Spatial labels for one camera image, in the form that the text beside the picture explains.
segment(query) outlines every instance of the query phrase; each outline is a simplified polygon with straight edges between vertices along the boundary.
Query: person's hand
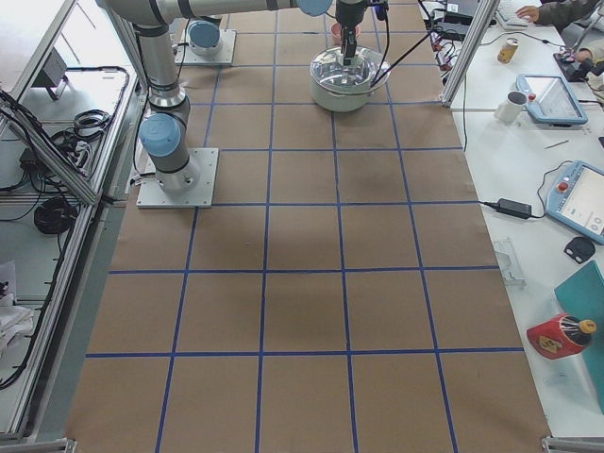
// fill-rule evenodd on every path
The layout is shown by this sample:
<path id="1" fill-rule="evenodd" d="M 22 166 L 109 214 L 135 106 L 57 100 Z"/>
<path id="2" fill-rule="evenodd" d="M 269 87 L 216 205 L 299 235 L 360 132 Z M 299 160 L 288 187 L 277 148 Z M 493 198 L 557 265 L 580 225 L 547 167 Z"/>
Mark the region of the person's hand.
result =
<path id="1" fill-rule="evenodd" d="M 539 19 L 539 9 L 537 7 L 521 7 L 516 11 L 516 16 L 529 22 L 536 22 Z"/>

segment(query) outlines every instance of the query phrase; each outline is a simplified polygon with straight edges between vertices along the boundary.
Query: white mounting plate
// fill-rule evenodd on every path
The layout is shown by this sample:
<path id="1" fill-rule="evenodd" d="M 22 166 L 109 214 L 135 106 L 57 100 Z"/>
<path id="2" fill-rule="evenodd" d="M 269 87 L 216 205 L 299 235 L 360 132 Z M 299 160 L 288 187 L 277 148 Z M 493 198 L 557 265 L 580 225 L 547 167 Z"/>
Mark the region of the white mounting plate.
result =
<path id="1" fill-rule="evenodd" d="M 195 159 L 201 173 L 199 181 L 188 191 L 167 193 L 153 177 L 143 180 L 136 205 L 139 208 L 199 208 L 211 207 L 214 195 L 214 181 L 218 167 L 218 148 L 190 148 L 191 159 Z M 155 172 L 151 159 L 144 169 L 146 173 Z"/>
<path id="2" fill-rule="evenodd" d="M 197 55 L 191 49 L 185 51 L 185 47 L 180 45 L 176 51 L 176 64 L 180 64 L 184 54 L 185 60 L 183 66 L 216 66 L 233 64 L 233 54 L 235 53 L 235 39 L 237 32 L 235 30 L 220 30 L 220 39 L 223 42 L 223 47 L 214 55 Z M 182 32 L 181 42 L 191 42 L 189 33 Z"/>

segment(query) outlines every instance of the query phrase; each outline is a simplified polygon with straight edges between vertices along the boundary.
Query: white table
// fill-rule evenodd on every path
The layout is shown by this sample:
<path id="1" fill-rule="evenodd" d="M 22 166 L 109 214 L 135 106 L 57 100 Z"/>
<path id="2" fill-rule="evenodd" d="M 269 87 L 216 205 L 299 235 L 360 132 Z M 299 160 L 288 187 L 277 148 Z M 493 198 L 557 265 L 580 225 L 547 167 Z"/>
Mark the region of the white table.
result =
<path id="1" fill-rule="evenodd" d="M 508 31 L 499 25 L 492 26 L 485 33 L 482 42 L 490 42 L 502 33 Z M 552 26 L 530 25 L 524 33 L 540 40 L 562 44 L 562 38 Z M 504 64 L 497 60 L 497 54 L 509 37 L 518 40 L 518 49 L 512 60 Z M 515 90 L 516 77 L 520 74 L 559 75 L 560 69 L 553 58 L 553 54 L 558 51 L 557 45 L 544 44 L 520 33 L 506 34 L 492 44 L 480 46 L 466 73 L 466 110 L 496 109 L 507 93 Z M 573 83 L 572 86 L 579 99 L 595 99 L 584 83 Z M 463 97 L 464 88 L 461 84 L 451 108 L 461 109 Z"/>
<path id="2" fill-rule="evenodd" d="M 604 112 L 597 105 L 585 110 L 590 118 L 586 126 L 563 130 L 537 126 L 525 112 L 510 126 L 498 122 L 492 111 L 466 112 L 466 157 L 478 198 L 528 203 L 539 215 L 542 207 L 536 192 L 545 172 L 567 159 L 582 159 L 604 168 L 604 148 L 597 140 L 604 134 Z M 460 137 L 462 116 L 454 113 Z M 569 142 L 545 149 L 564 140 Z M 546 179 L 542 194 L 555 175 Z M 604 437 L 604 415 L 582 357 L 549 361 L 525 338 L 527 328 L 561 311 L 553 290 L 579 269 L 562 252 L 578 233 L 547 217 L 521 221 L 486 207 L 483 213 L 493 241 L 510 238 L 527 282 L 524 289 L 508 287 L 508 295 L 552 435 Z M 604 269 L 604 247 L 596 248 L 594 259 Z"/>

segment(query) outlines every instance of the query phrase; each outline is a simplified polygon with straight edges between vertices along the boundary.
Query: can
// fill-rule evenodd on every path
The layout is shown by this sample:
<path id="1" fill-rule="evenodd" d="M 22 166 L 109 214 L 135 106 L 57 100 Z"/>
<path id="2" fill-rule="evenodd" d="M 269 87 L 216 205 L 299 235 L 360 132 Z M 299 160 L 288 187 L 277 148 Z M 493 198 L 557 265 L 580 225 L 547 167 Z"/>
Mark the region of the can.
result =
<path id="1" fill-rule="evenodd" d="M 518 40 L 516 38 L 508 38 L 501 46 L 497 59 L 502 63 L 509 63 L 517 48 Z"/>

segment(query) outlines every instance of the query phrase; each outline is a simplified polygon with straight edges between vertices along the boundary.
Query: pot lid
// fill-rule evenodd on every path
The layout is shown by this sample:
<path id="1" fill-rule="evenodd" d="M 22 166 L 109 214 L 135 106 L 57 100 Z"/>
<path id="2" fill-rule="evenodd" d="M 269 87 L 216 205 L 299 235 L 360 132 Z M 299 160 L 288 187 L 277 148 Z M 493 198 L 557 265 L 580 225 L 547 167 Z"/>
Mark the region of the pot lid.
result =
<path id="1" fill-rule="evenodd" d="M 387 74 L 379 83 L 370 87 L 378 71 L 382 54 L 367 47 L 357 47 L 352 63 L 344 66 L 340 47 L 332 47 L 317 55 L 310 63 L 310 75 L 321 87 L 337 94 L 366 94 L 386 83 Z M 388 69 L 384 61 L 382 70 Z"/>

